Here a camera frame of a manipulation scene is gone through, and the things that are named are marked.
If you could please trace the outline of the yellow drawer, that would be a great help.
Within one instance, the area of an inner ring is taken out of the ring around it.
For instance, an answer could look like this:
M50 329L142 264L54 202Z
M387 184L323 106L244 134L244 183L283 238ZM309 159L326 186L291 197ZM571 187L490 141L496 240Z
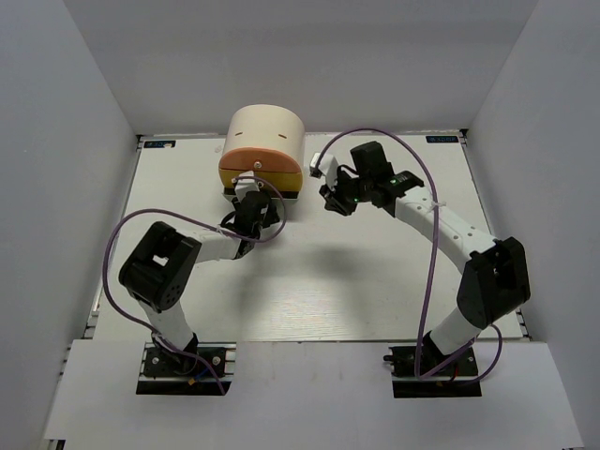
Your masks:
M280 192L298 193L304 181L304 175L301 172L264 172L264 171L239 171L239 170L218 170L219 178L225 188L233 188L233 179L241 175L258 176L268 181Z

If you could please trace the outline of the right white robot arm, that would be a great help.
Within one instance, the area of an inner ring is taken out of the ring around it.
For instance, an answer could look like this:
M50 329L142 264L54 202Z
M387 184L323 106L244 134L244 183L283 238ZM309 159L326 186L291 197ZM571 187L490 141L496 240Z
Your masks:
M421 344L425 366L443 374L456 364L458 351L530 299L524 246L514 237L499 239L477 229L435 201L418 176L394 171L379 142L355 147L351 157L350 172L325 153L310 161L311 176L324 180L326 210L347 217L360 203L381 208L436 245L461 275L456 307Z

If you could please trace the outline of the orange drawer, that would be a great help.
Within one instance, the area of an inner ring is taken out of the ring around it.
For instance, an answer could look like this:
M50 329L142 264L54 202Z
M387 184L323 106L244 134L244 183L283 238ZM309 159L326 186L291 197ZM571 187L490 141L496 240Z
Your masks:
M269 173L300 173L299 163L291 156L273 149L242 147L230 150L220 158L221 170L255 170Z

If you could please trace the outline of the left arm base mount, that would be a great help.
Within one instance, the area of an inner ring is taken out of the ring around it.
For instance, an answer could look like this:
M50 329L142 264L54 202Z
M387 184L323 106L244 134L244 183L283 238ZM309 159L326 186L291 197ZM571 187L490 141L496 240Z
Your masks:
M201 343L197 354L216 372L222 387L202 362L187 359L182 366L165 349L147 342L142 353L136 394L139 396L220 397L233 382L234 343Z

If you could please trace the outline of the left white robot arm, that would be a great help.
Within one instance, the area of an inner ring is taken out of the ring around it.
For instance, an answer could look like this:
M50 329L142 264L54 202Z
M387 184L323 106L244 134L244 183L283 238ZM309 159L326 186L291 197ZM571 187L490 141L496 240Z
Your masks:
M198 339L180 305L195 265L238 260L248 254L261 232L280 222L270 196L251 191L234 203L234 211L220 227L232 235L214 233L186 236L163 221L153 223L121 267L118 280L141 305L165 349L166 363L187 374L198 363Z

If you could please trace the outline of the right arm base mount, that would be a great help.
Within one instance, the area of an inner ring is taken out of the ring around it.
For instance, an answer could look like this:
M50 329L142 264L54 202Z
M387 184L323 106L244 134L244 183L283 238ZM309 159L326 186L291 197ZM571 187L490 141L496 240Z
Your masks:
M424 380L414 376L415 345L390 347L382 358L390 369L394 398L480 398L480 382L470 383L479 376L473 350Z

